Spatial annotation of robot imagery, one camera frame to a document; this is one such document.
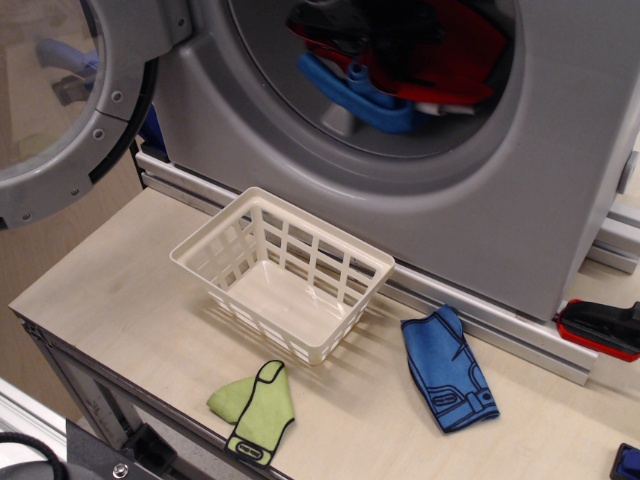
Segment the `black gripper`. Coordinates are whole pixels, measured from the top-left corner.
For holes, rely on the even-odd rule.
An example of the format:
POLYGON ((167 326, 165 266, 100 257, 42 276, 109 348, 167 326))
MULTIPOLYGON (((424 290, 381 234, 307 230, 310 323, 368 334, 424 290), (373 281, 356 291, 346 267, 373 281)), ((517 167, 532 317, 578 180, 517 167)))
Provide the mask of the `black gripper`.
POLYGON ((369 48, 384 65, 405 65, 417 47, 439 44, 445 35, 425 1, 300 1, 287 23, 351 56, 369 48))

